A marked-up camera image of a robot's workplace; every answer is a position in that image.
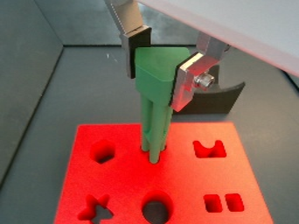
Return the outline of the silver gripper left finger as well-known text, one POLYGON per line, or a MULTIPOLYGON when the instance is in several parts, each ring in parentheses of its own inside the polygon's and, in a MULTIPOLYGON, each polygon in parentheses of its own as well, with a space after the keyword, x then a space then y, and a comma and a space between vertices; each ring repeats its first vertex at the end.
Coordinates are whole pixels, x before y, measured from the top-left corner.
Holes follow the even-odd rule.
POLYGON ((151 45, 152 28, 144 24, 136 0, 104 0, 125 50, 127 76, 136 77, 136 48, 151 45))

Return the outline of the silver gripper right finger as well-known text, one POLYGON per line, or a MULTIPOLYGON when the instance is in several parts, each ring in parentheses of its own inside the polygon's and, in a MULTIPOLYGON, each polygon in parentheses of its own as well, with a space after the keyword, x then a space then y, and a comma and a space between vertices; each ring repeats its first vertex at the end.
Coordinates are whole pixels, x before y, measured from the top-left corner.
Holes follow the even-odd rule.
POLYGON ((214 84, 215 78, 208 71, 226 56, 230 45, 200 31, 196 49, 175 71, 170 106, 176 112, 191 102, 195 89, 207 90, 214 84))

